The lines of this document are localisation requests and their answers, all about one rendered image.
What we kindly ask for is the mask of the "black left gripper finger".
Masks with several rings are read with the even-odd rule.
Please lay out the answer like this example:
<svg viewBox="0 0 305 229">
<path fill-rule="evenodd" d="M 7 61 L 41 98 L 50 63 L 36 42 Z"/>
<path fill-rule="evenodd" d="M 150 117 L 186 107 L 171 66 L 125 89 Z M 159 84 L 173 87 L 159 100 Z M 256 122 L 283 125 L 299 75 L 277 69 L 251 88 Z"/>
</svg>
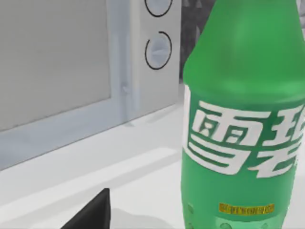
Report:
<svg viewBox="0 0 305 229">
<path fill-rule="evenodd" d="M 110 189 L 104 188 L 60 229 L 110 229 Z"/>
</svg>

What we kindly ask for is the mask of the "pale microwave door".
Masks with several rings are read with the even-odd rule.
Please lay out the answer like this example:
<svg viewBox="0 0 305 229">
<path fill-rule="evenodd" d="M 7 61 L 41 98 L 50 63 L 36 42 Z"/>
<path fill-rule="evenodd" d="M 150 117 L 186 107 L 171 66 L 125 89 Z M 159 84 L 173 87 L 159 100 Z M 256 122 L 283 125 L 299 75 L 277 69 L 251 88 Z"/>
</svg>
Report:
<svg viewBox="0 0 305 229">
<path fill-rule="evenodd" d="M 0 171 L 127 122 L 131 0 L 0 0 Z"/>
</svg>

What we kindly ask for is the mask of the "pale microwave oven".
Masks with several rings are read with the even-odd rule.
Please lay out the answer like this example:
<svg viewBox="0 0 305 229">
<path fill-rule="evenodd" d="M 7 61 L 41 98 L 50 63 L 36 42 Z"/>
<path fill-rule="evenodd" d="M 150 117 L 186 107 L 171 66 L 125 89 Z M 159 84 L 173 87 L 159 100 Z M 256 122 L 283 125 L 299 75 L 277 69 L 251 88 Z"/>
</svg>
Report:
<svg viewBox="0 0 305 229">
<path fill-rule="evenodd" d="M 130 82 L 132 87 L 128 114 L 131 121 L 176 102 L 179 87 L 180 34 L 182 0 L 173 0 L 168 12 L 152 16 L 144 0 L 131 0 L 130 19 Z M 152 70 L 145 61 L 147 40 L 159 31 L 172 41 L 169 62 L 160 70 Z"/>
</svg>

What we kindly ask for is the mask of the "round pale microwave knob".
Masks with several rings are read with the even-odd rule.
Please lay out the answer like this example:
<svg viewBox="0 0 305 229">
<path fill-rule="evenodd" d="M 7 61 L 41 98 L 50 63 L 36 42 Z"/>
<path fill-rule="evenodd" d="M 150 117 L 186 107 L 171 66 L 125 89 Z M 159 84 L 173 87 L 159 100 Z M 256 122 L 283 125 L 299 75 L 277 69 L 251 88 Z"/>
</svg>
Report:
<svg viewBox="0 0 305 229">
<path fill-rule="evenodd" d="M 152 70 L 162 69 L 169 62 L 171 54 L 172 41 L 166 32 L 159 31 L 147 40 L 144 57 Z"/>
<path fill-rule="evenodd" d="M 144 0 L 148 12 L 154 17 L 165 15 L 171 7 L 173 0 Z"/>
</svg>

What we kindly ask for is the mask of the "green bottle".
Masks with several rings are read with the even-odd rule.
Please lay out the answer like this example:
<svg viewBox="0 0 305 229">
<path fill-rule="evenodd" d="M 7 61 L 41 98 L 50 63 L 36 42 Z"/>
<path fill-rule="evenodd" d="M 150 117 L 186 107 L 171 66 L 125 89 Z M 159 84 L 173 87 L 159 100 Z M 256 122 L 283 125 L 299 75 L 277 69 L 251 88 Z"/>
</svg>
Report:
<svg viewBox="0 0 305 229">
<path fill-rule="evenodd" d="M 183 82 L 185 229 L 282 229 L 305 131 L 297 0 L 216 0 Z"/>
</svg>

